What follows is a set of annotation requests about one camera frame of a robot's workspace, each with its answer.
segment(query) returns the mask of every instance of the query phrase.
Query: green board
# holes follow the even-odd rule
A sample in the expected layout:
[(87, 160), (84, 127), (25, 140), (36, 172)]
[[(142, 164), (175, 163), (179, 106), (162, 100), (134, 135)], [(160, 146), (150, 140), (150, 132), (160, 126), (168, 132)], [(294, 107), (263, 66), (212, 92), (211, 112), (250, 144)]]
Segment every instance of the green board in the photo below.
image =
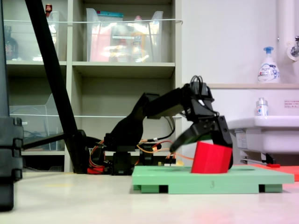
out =
[(254, 166), (233, 166), (226, 174), (192, 174), (191, 167), (136, 166), (133, 189), (142, 193), (248, 194), (282, 192), (294, 175)]

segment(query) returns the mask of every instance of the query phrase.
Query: clear plastic storage bin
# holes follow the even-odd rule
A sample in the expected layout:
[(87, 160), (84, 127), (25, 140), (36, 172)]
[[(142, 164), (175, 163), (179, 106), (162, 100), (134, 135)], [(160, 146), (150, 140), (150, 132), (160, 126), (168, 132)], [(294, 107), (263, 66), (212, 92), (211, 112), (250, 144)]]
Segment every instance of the clear plastic storage bin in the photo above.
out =
[[(10, 106), (9, 111), (11, 117), (22, 119), (24, 143), (63, 132), (52, 94), (45, 105)], [(63, 151), (64, 141), (52, 142), (29, 150)]]
[[(103, 22), (92, 8), (86, 9), (87, 61), (161, 62), (162, 21)], [(163, 18), (154, 13), (152, 20)]]
[[(66, 60), (66, 23), (59, 12), (51, 12), (48, 24), (59, 61)], [(30, 22), (4, 21), (7, 60), (42, 61), (36, 35)]]

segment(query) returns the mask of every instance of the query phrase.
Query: white floor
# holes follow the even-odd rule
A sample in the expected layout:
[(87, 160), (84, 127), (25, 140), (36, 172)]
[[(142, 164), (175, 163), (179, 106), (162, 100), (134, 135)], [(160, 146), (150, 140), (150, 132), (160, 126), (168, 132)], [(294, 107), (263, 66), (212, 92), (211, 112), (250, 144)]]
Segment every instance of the white floor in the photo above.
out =
[(25, 173), (0, 224), (298, 224), (299, 182), (283, 193), (139, 194), (130, 176)]

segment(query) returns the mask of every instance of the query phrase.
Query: pump bottle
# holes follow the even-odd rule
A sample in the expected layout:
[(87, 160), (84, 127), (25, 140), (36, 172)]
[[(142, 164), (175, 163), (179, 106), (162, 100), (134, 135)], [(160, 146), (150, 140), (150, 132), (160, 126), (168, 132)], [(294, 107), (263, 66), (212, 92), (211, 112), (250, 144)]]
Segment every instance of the pump bottle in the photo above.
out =
[(266, 59), (262, 63), (258, 73), (258, 83), (280, 83), (280, 72), (271, 56), (271, 51), (274, 50), (274, 48), (266, 47), (263, 50), (266, 51)]

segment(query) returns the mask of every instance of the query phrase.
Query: white sink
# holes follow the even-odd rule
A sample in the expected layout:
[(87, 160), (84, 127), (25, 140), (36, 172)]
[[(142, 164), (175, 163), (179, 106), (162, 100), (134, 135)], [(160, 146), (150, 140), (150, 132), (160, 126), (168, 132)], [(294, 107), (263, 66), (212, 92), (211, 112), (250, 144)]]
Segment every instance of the white sink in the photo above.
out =
[(299, 116), (254, 116), (229, 121), (228, 128), (240, 150), (299, 154)]

